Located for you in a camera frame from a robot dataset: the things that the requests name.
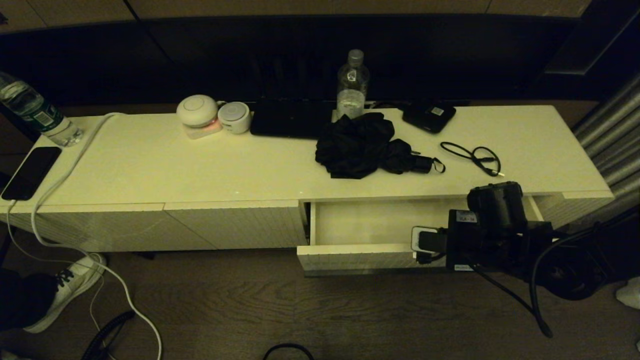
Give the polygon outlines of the black smartphone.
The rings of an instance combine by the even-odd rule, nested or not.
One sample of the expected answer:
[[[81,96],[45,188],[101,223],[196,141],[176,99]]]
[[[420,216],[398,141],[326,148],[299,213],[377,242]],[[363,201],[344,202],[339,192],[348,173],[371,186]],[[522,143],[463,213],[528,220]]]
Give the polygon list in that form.
[[[57,146],[34,148],[7,183],[1,198],[7,201],[30,200],[61,153],[62,149]]]

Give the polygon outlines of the white sneaker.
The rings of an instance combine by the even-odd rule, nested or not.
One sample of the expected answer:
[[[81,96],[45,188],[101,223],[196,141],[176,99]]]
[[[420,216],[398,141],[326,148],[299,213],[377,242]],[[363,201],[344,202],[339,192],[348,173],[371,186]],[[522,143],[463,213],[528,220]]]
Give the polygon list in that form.
[[[105,256],[90,253],[55,274],[56,285],[52,303],[38,321],[25,326],[23,330],[31,334],[44,332],[58,319],[71,301],[91,289],[102,278],[105,269],[101,265],[107,264]]]

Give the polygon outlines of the black flat set-top box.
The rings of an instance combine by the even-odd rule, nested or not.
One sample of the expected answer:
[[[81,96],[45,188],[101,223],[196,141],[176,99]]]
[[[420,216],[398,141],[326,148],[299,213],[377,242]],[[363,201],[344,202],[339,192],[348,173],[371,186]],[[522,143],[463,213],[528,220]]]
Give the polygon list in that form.
[[[252,105],[250,133],[316,140],[331,123],[334,107],[333,103],[325,101],[261,100]]]

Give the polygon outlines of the clear water bottle grey cap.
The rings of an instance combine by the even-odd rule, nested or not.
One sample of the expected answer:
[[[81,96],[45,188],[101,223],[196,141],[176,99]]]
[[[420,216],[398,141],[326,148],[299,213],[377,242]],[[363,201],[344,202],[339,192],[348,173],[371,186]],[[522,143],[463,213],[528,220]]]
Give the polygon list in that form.
[[[353,48],[337,74],[336,118],[357,118],[364,113],[370,84],[370,71],[364,64],[364,51]]]

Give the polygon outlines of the small white round speaker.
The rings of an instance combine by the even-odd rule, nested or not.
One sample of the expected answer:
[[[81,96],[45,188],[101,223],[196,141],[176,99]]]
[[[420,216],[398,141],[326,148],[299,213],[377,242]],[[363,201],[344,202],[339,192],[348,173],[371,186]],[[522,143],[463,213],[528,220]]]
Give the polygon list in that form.
[[[222,127],[227,132],[240,135],[250,130],[252,113],[244,102],[234,101],[222,105],[217,112]]]

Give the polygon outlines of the grey curtain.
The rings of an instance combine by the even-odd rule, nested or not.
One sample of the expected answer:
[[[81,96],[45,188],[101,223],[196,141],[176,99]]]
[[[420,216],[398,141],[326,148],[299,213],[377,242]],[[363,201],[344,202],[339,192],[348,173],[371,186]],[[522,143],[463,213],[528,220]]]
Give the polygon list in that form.
[[[640,209],[640,72],[574,130],[614,199],[577,221],[587,228]]]

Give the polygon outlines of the white drawer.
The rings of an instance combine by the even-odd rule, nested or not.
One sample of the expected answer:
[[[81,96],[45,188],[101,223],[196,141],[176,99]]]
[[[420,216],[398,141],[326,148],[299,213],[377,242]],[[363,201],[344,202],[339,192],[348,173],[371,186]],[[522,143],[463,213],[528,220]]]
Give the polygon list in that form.
[[[308,277],[444,273],[445,257],[418,262],[413,236],[420,228],[478,225],[493,211],[471,210],[465,197],[316,202],[310,244],[298,246],[297,258]]]

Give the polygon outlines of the large white round lamp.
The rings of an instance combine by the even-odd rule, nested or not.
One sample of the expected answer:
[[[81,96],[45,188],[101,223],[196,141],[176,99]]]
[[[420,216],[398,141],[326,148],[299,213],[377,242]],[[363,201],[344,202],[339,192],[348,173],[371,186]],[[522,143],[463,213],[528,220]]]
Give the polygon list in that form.
[[[191,95],[180,101],[175,114],[186,136],[192,141],[223,130],[218,119],[221,102],[207,95]]]

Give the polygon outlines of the black folding umbrella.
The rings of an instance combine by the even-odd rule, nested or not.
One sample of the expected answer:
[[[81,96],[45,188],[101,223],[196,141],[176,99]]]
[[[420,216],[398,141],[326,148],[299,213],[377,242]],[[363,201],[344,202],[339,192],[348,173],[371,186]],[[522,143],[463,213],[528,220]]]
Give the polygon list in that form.
[[[333,179],[361,180],[378,169],[391,174],[445,173],[436,157],[421,155],[406,141],[395,138],[395,128],[381,112],[341,116],[318,137],[315,161]]]

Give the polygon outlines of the white low cabinet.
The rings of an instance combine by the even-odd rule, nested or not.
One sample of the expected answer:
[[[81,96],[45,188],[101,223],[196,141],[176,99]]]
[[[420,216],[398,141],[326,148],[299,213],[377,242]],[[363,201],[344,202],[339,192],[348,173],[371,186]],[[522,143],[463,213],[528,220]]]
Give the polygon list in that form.
[[[361,180],[331,178],[311,140],[225,131],[189,139],[174,114],[98,116],[76,122],[93,141],[62,151],[34,198],[18,202],[10,222],[46,240],[91,252],[295,248],[310,244],[313,203],[466,198],[498,183],[440,146],[487,146],[506,182],[518,182],[526,216],[555,227],[610,203],[610,187],[551,105],[460,107],[437,135],[382,109],[395,136],[444,173]]]

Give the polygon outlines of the small black router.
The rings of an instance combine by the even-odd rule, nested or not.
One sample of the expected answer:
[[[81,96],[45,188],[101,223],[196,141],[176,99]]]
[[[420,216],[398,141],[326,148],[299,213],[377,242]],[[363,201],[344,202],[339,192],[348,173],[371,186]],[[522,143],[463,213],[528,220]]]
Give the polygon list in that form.
[[[402,120],[425,132],[438,134],[450,123],[455,114],[457,109],[452,105],[414,102],[403,108]]]

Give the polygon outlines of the water bottle green label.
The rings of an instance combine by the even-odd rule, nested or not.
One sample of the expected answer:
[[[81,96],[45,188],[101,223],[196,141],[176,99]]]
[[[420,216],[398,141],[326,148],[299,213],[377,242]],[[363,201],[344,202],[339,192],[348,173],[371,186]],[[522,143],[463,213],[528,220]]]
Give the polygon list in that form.
[[[80,142],[83,131],[22,79],[0,71],[0,103],[60,147]]]

